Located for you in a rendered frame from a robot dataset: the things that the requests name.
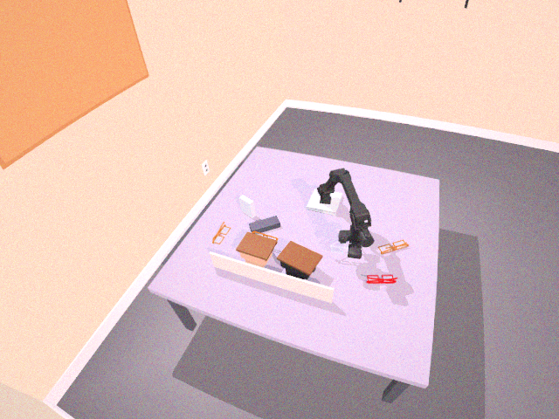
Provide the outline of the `white flat panel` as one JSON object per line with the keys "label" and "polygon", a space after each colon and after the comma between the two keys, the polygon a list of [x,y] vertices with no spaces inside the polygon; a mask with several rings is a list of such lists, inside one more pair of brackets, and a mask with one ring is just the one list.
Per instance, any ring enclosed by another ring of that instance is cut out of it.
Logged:
{"label": "white flat panel", "polygon": [[291,292],[305,294],[315,299],[320,299],[331,303],[333,302],[333,287],[318,285],[301,278],[296,278],[284,273],[272,271],[211,251],[210,258],[214,267],[217,267],[219,269],[230,271],[269,285],[274,285]]}

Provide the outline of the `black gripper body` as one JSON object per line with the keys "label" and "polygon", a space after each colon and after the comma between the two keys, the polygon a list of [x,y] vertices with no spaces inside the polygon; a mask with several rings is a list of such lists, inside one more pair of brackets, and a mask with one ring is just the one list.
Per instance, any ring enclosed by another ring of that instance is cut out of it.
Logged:
{"label": "black gripper body", "polygon": [[352,246],[349,247],[348,257],[349,258],[361,259],[362,258],[362,249],[360,249],[360,247],[361,247],[360,241],[357,238],[357,236],[355,234],[353,234],[352,232],[350,232],[350,237],[352,237]]}

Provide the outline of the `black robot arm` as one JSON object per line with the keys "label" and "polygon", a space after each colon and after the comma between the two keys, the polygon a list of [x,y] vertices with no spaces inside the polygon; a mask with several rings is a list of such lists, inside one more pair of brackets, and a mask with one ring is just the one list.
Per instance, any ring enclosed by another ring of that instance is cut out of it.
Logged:
{"label": "black robot arm", "polygon": [[[357,195],[349,171],[345,170],[345,168],[332,169],[330,170],[329,177],[326,183],[320,184],[320,187],[317,188],[321,197],[320,203],[331,204],[331,194],[335,192],[335,185],[339,182],[342,184],[350,205],[349,216],[352,227],[351,230],[339,231],[338,242],[340,242],[340,244],[345,244],[347,242],[352,243],[352,237],[350,237],[350,232],[352,232],[357,236],[362,247],[366,248],[371,246],[375,240],[368,231],[368,227],[371,227],[372,222],[370,213]],[[368,222],[365,223],[364,221]]]}

